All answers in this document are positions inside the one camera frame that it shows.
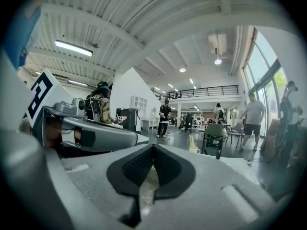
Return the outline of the black storage cabinet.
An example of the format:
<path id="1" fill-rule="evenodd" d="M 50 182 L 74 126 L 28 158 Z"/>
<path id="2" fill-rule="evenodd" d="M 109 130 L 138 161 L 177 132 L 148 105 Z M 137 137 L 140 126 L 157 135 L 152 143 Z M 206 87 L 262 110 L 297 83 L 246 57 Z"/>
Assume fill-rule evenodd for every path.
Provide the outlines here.
<path id="1" fill-rule="evenodd" d="M 134 131 L 137 133 L 141 132 L 141 113 L 138 109 L 134 108 L 117 108 L 116 114 L 118 116 L 125 116 L 126 120 L 122 122 L 123 128 Z"/>

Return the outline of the black mezzanine railing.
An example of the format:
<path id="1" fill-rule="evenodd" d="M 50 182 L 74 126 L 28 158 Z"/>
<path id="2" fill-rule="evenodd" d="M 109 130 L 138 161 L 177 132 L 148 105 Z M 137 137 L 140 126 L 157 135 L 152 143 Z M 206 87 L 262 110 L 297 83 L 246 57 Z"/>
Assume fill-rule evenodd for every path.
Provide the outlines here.
<path id="1" fill-rule="evenodd" d="M 164 92 L 157 88 L 151 89 L 158 100 L 164 99 L 181 99 L 181 98 L 196 98 L 196 97 L 210 97 L 210 96 L 225 96 L 225 95 L 239 95 L 238 85 L 226 85 L 207 88 L 193 88 L 188 90 L 173 90 L 171 92 Z"/>

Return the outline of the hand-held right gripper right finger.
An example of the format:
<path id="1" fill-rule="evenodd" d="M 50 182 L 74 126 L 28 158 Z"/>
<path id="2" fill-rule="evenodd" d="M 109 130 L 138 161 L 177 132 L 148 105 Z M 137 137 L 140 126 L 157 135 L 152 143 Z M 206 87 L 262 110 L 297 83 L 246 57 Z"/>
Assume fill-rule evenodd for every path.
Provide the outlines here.
<path id="1" fill-rule="evenodd" d="M 211 156 L 163 145 L 189 161 L 195 178 L 173 199 L 155 201 L 141 230 L 242 230 L 274 208 L 261 186 Z"/>

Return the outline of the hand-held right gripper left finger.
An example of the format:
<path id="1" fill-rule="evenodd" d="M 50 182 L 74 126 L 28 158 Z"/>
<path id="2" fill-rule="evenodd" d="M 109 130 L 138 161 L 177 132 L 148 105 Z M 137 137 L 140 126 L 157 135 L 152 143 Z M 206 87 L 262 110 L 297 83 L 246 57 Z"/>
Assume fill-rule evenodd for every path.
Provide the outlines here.
<path id="1" fill-rule="evenodd" d="M 84 210 L 78 219 L 85 229 L 154 230 L 153 212 L 144 216 L 140 189 L 152 165 L 149 144 L 116 152 L 63 159 L 69 182 L 67 192 L 76 191 L 71 206 Z"/>

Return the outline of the ceiling air conditioner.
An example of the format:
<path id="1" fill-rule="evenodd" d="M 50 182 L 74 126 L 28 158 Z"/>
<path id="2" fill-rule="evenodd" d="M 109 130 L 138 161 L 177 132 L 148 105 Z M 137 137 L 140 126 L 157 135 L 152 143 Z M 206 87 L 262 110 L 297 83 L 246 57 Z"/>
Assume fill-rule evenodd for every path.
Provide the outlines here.
<path id="1" fill-rule="evenodd" d="M 221 56 L 227 51 L 226 34 L 211 34 L 208 35 L 208 40 L 211 48 L 211 53 L 215 56 Z"/>

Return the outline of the blue polo shirt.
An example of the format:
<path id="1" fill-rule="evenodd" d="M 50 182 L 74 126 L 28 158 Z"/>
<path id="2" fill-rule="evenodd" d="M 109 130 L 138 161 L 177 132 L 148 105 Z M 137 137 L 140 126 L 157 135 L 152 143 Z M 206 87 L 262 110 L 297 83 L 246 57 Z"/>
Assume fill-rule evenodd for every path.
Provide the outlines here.
<path id="1" fill-rule="evenodd" d="M 24 10 L 19 10 L 8 26 L 3 48 L 15 69 L 24 66 L 29 49 L 38 38 L 40 15 L 39 7 L 29 18 Z"/>

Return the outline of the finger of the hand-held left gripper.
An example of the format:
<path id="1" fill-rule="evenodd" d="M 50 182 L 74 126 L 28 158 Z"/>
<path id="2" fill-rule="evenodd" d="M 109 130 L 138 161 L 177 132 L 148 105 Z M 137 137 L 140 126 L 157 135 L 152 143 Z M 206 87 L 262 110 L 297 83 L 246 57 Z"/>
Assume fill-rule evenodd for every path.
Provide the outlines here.
<path id="1" fill-rule="evenodd" d="M 138 134 L 85 118 L 64 117 L 61 145 L 86 152 L 110 152 L 135 146 Z"/>

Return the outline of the glass window wall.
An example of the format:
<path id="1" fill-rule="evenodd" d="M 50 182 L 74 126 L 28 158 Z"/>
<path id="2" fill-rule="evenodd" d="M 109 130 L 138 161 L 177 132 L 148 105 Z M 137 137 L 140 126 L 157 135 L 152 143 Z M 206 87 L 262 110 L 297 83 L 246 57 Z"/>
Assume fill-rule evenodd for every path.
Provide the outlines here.
<path id="1" fill-rule="evenodd" d="M 256 99 L 265 107 L 260 128 L 260 137 L 264 138 L 272 120 L 280 117 L 280 102 L 287 78 L 273 48 L 256 28 L 253 29 L 243 72 L 248 90 L 254 93 Z"/>

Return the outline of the white folding table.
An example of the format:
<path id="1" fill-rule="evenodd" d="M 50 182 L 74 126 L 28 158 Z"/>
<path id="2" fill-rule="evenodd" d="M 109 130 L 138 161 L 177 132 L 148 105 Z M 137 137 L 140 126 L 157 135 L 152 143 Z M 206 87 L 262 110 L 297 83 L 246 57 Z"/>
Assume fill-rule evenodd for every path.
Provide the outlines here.
<path id="1" fill-rule="evenodd" d="M 157 133 L 158 138 L 166 138 L 168 125 L 168 121 L 160 121 Z"/>

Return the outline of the black office chair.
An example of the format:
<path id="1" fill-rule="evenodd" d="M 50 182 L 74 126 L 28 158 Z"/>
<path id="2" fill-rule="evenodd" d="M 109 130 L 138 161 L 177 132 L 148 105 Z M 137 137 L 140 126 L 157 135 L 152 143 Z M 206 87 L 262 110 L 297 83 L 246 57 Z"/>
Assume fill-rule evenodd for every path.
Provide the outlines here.
<path id="1" fill-rule="evenodd" d="M 188 113 L 185 119 L 185 123 L 184 123 L 184 131 L 192 131 L 192 121 L 193 121 L 193 117 L 191 113 Z"/>

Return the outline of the light grey vest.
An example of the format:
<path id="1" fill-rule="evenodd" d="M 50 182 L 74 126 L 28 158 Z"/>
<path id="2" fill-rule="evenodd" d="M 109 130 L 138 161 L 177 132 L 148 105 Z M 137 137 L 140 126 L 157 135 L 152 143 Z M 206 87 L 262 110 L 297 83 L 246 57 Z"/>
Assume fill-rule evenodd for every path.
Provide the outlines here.
<path id="1" fill-rule="evenodd" d="M 31 90 L 19 78 L 3 49 L 0 50 L 0 129 L 18 130 L 33 100 Z"/>

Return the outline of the person's left hand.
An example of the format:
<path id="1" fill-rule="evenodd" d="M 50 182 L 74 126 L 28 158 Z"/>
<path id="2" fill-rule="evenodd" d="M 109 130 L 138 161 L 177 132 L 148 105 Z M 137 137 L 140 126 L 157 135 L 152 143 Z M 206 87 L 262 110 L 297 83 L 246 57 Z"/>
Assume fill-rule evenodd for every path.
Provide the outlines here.
<path id="1" fill-rule="evenodd" d="M 51 122 L 46 124 L 46 146 L 48 148 L 57 149 L 62 142 L 62 123 Z"/>

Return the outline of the white shelf cabinet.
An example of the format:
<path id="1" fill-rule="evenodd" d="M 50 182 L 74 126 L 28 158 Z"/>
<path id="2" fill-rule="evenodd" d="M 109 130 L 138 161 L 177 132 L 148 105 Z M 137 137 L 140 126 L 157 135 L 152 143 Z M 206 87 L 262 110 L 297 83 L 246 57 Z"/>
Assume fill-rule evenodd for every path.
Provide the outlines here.
<path id="1" fill-rule="evenodd" d="M 133 95 L 131 96 L 130 107 L 138 110 L 147 109 L 147 99 Z"/>

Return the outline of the cardboard box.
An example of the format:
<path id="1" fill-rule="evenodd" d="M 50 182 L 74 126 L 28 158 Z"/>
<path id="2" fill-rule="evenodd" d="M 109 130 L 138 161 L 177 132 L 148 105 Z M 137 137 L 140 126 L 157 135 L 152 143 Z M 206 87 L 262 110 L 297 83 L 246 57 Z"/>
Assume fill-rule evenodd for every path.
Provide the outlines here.
<path id="1" fill-rule="evenodd" d="M 267 134 L 260 146 L 260 151 L 266 153 L 270 157 L 276 155 L 275 138 L 280 127 L 280 119 L 273 119 L 267 131 Z"/>

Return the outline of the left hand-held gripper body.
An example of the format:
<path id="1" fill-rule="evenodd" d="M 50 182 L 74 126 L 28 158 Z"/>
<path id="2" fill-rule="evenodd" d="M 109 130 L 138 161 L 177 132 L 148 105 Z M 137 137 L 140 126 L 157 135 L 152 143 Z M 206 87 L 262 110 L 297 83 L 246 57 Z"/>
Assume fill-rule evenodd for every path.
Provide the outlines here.
<path id="1" fill-rule="evenodd" d="M 64 117 L 86 118 L 85 100 L 74 97 L 67 91 L 49 70 L 44 70 L 37 78 L 31 88 L 34 98 L 31 101 L 26 115 L 33 136 L 45 148 L 46 146 L 46 124 L 51 122 L 61 122 Z M 80 153 L 80 149 L 65 147 L 61 145 L 59 149 L 70 149 L 74 153 Z"/>

